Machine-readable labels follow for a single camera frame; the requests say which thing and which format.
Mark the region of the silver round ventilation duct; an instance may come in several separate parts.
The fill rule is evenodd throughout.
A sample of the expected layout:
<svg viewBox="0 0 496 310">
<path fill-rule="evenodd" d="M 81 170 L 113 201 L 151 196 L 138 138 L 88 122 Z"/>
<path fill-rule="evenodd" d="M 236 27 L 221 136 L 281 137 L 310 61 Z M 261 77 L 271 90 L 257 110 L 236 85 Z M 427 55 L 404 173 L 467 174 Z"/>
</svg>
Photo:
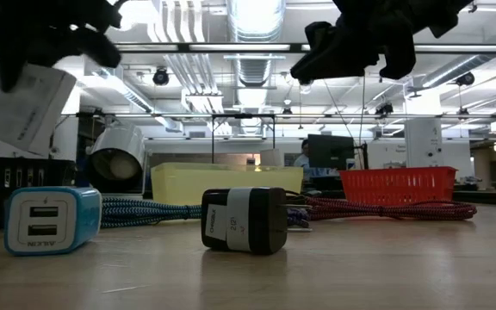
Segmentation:
<svg viewBox="0 0 496 310">
<path fill-rule="evenodd" d="M 226 0 L 226 8 L 233 42 L 265 43 L 280 39 L 286 0 Z M 261 87 L 270 79 L 272 64 L 269 58 L 237 59 L 234 68 L 242 85 Z"/>
</svg>

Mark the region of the black computer monitor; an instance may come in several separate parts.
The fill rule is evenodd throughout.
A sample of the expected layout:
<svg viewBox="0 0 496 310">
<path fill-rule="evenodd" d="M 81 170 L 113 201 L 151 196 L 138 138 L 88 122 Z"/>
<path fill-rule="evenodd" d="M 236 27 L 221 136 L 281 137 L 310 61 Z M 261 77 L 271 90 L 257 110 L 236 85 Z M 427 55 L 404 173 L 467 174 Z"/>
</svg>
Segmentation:
<svg viewBox="0 0 496 310">
<path fill-rule="evenodd" d="M 351 137 L 309 134 L 309 164 L 311 168 L 347 169 L 347 160 L 355 158 Z"/>
</svg>

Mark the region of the white square pillar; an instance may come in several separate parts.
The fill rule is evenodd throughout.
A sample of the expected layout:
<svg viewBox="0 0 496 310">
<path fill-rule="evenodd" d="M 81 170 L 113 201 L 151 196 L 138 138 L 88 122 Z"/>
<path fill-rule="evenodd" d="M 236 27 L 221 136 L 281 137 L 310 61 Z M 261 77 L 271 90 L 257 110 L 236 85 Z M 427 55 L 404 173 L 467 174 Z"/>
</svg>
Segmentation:
<svg viewBox="0 0 496 310">
<path fill-rule="evenodd" d="M 440 95 L 421 93 L 406 99 L 406 112 L 415 115 L 405 121 L 406 166 L 443 166 Z"/>
</svg>

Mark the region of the blue white USB charger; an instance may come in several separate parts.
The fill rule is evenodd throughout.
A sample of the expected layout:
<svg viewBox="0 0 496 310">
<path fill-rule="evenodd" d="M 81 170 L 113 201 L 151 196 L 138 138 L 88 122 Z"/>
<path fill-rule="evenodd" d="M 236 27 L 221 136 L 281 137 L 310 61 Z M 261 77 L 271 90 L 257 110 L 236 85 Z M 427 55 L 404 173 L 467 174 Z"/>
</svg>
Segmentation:
<svg viewBox="0 0 496 310">
<path fill-rule="evenodd" d="M 4 247 L 14 256 L 57 255 L 91 241 L 102 224 L 102 195 L 90 187 L 15 190 L 5 209 Z"/>
</svg>

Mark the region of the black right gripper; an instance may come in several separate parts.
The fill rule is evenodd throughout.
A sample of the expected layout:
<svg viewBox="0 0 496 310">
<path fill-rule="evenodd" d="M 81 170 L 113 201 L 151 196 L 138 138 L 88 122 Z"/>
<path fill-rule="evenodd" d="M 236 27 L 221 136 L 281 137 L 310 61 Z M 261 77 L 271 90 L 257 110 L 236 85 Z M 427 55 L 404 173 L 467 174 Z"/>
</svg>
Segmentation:
<svg viewBox="0 0 496 310">
<path fill-rule="evenodd" d="M 439 39 L 455 28 L 459 13 L 473 0 L 332 0 L 337 25 L 305 27 L 310 50 L 290 69 L 301 84 L 328 78 L 362 77 L 385 47 L 382 78 L 401 79 L 416 64 L 413 36 L 428 29 Z"/>
</svg>

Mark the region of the red plastic mesh basket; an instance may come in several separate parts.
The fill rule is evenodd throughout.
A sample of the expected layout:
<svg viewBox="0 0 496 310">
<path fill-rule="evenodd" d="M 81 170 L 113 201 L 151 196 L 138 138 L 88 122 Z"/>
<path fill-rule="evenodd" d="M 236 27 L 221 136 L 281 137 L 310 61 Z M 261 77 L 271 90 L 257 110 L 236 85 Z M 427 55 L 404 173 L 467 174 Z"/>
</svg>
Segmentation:
<svg viewBox="0 0 496 310">
<path fill-rule="evenodd" d="M 340 177 L 349 202 L 386 206 L 450 201 L 456 172 L 449 166 L 342 170 Z"/>
</svg>

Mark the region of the yellow translucent plastic bin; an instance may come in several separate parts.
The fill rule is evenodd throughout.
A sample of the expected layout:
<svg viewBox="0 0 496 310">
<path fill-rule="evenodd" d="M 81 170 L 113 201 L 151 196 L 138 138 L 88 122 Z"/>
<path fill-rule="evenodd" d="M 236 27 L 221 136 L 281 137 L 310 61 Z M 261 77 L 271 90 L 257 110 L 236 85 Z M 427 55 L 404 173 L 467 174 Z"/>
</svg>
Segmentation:
<svg viewBox="0 0 496 310">
<path fill-rule="evenodd" d="M 163 163 L 151 168 L 152 199 L 196 205 L 208 189 L 278 187 L 300 192 L 303 169 L 255 165 Z"/>
</svg>

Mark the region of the white card reader box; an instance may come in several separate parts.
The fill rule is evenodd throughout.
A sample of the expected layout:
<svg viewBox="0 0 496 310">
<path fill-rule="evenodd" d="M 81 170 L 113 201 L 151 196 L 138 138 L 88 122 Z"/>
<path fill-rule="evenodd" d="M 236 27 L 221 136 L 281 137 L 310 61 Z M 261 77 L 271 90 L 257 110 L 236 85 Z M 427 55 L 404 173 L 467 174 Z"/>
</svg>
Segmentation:
<svg viewBox="0 0 496 310">
<path fill-rule="evenodd" d="M 66 71 L 25 65 L 8 93 L 0 88 L 0 141 L 46 156 L 49 140 L 76 84 Z"/>
</svg>

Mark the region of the black plastic mesh basket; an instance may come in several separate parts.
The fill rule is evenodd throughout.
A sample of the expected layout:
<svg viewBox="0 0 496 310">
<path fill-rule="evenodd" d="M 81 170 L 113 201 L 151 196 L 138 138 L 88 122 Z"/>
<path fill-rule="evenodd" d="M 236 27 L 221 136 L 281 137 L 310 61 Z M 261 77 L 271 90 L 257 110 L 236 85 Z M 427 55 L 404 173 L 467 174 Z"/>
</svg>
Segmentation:
<svg viewBox="0 0 496 310">
<path fill-rule="evenodd" d="M 77 166 L 60 159 L 0 158 L 0 228 L 4 226 L 7 200 L 16 189 L 71 186 Z"/>
</svg>

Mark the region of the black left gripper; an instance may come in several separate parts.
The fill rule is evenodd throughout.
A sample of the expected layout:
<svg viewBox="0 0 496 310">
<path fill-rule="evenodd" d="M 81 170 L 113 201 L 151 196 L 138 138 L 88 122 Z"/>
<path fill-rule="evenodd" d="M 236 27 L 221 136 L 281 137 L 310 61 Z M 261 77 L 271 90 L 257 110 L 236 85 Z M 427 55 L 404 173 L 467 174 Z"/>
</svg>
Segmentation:
<svg viewBox="0 0 496 310">
<path fill-rule="evenodd" d="M 105 35 L 121 26 L 122 0 L 0 0 L 0 88 L 11 92 L 25 64 L 55 65 L 87 55 L 106 67 L 121 62 Z"/>
</svg>

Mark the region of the distant black stand frame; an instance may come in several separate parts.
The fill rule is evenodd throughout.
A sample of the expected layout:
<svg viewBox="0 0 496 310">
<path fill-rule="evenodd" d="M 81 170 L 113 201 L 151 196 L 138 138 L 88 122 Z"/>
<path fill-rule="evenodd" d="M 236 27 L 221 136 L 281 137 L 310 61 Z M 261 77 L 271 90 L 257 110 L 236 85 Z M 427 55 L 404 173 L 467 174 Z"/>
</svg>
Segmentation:
<svg viewBox="0 0 496 310">
<path fill-rule="evenodd" d="M 218 118 L 223 118 L 225 121 L 228 118 L 234 118 L 238 120 L 247 120 L 247 119 L 253 119 L 253 118 L 259 118 L 259 119 L 264 119 L 264 118 L 269 118 L 272 120 L 272 148 L 276 149 L 276 118 L 277 115 L 275 114 L 252 114 L 252 113 L 235 113 L 235 114 L 211 114 L 211 163 L 215 163 L 215 147 L 214 147 L 214 142 L 215 142 L 215 120 Z"/>
</svg>

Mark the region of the person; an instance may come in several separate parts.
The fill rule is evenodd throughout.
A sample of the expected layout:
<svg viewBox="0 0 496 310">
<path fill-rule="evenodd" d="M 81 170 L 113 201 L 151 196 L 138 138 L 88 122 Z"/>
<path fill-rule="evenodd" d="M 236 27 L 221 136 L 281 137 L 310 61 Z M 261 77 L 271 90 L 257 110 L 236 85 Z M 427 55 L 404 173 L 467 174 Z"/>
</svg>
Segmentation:
<svg viewBox="0 0 496 310">
<path fill-rule="evenodd" d="M 309 141 L 304 139 L 301 143 L 301 155 L 294 162 L 295 167 L 301 167 L 303 169 L 303 180 L 309 182 L 312 177 L 317 175 L 317 168 L 313 168 L 310 165 L 309 160 Z"/>
</svg>

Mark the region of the white cylindrical cup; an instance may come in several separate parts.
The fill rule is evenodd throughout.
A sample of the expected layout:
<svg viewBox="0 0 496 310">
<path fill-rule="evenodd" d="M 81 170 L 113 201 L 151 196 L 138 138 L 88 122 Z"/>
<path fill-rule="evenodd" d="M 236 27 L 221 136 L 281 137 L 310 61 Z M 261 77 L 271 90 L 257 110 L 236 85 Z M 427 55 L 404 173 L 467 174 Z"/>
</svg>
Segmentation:
<svg viewBox="0 0 496 310">
<path fill-rule="evenodd" d="M 142 131 L 132 123 L 105 127 L 87 157 L 85 174 L 102 193 L 136 189 L 144 177 L 146 147 Z"/>
</svg>

